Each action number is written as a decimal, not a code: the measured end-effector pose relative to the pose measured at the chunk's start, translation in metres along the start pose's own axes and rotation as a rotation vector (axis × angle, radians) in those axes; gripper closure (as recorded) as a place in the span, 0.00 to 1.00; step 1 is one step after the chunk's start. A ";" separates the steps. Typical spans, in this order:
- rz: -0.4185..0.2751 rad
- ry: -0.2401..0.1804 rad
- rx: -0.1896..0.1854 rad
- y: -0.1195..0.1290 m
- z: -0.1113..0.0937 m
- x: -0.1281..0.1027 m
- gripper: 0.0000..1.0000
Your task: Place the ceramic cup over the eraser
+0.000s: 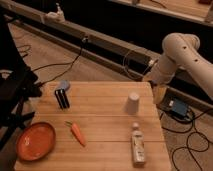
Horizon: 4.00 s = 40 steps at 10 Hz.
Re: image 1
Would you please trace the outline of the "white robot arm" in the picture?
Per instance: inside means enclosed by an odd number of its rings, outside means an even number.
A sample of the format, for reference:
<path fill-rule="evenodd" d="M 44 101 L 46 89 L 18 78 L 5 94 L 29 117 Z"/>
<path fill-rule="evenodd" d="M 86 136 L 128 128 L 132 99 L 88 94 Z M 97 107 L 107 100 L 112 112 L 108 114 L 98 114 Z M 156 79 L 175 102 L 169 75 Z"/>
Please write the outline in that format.
<path fill-rule="evenodd" d="M 200 40 L 193 34 L 171 33 L 163 39 L 163 54 L 144 77 L 144 81 L 153 86 L 155 104 L 163 100 L 166 84 L 179 67 L 183 67 L 213 101 L 213 64 L 197 52 L 199 47 Z"/>

